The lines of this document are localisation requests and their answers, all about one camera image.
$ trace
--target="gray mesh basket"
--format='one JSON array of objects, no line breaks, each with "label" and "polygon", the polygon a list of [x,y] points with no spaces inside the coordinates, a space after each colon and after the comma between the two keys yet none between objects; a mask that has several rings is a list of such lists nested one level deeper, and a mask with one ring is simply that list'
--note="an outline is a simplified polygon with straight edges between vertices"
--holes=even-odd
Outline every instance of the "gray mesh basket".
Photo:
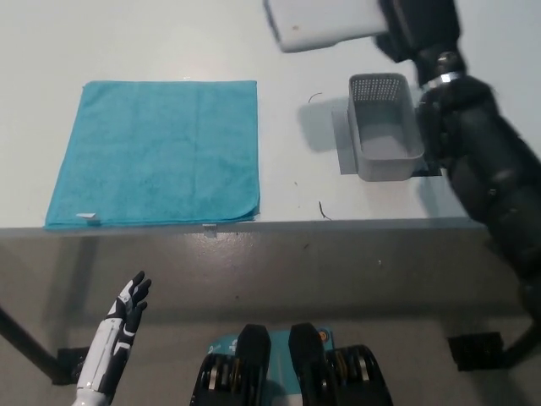
[{"label": "gray mesh basket", "polygon": [[359,74],[349,80],[347,116],[358,175],[406,180],[423,157],[407,80],[401,74]]}]

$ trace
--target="dark mark on table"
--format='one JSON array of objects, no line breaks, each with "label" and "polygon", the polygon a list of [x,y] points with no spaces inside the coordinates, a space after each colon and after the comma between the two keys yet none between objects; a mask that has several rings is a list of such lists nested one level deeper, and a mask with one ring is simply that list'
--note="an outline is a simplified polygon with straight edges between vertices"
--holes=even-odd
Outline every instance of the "dark mark on table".
[{"label": "dark mark on table", "polygon": [[323,207],[321,206],[321,202],[320,202],[320,213],[321,213],[321,216],[326,219],[326,220],[332,220],[332,218],[328,217],[325,215],[325,213],[323,212]]},{"label": "dark mark on table", "polygon": [[312,101],[312,99],[313,99],[314,97],[316,97],[317,95],[322,95],[322,94],[323,94],[323,92],[320,91],[319,93],[316,93],[316,94],[312,95],[312,96],[308,99],[308,103],[310,103],[310,102]]}]

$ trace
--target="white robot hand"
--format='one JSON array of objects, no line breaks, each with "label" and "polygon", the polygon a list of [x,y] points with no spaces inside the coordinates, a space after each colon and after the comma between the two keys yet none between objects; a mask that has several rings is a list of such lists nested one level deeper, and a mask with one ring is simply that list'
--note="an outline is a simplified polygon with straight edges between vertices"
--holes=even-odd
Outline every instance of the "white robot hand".
[{"label": "white robot hand", "polygon": [[115,299],[100,323],[77,383],[74,406],[111,404],[134,344],[149,293],[150,279],[140,272]]}]

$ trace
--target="towel tag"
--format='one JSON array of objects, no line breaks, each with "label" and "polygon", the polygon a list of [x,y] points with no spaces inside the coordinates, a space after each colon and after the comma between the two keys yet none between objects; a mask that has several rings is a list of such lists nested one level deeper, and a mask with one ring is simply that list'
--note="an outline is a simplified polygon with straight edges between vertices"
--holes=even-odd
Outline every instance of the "towel tag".
[{"label": "towel tag", "polygon": [[215,239],[218,236],[218,226],[215,224],[203,224],[203,235],[208,239]]},{"label": "towel tag", "polygon": [[100,218],[95,213],[77,213],[75,216],[85,219],[92,226],[100,224]]}]

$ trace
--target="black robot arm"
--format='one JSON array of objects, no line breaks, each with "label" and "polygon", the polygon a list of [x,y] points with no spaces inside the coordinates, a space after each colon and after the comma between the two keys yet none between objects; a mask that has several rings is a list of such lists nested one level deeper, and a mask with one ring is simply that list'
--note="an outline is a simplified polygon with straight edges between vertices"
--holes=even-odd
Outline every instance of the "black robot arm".
[{"label": "black robot arm", "polygon": [[453,0],[379,2],[389,30],[376,38],[377,46],[395,62],[411,59],[418,71],[424,90],[418,122],[427,153],[447,169],[467,214],[486,225],[520,279],[534,325],[508,351],[505,363],[513,364],[539,338],[541,163],[500,115],[490,86],[467,75]]}]

